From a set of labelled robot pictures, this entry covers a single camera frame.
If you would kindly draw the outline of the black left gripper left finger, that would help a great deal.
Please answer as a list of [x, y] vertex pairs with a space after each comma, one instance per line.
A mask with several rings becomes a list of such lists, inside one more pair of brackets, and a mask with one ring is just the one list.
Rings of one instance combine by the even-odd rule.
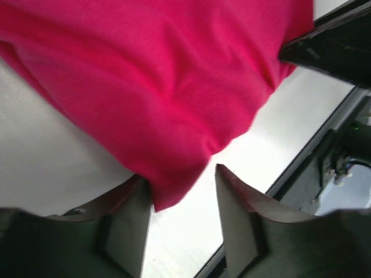
[[151, 212], [137, 175], [62, 215], [1, 208], [2, 277], [140, 277]]

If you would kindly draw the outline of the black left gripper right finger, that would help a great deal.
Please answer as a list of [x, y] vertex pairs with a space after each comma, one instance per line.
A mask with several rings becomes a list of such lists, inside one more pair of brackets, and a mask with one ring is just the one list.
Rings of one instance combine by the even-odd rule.
[[294, 210], [216, 166], [229, 277], [369, 277], [370, 210]]

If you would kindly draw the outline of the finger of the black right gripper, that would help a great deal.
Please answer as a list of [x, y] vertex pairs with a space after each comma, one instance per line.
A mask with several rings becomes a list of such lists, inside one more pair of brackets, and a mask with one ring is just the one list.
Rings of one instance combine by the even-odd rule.
[[370, 88], [370, 9], [354, 9], [289, 42], [281, 61]]

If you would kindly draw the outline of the pink t shirt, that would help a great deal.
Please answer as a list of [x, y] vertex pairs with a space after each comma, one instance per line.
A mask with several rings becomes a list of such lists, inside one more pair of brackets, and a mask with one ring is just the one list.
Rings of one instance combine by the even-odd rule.
[[2, 1], [1, 57], [177, 204], [246, 133], [313, 29], [313, 1]]

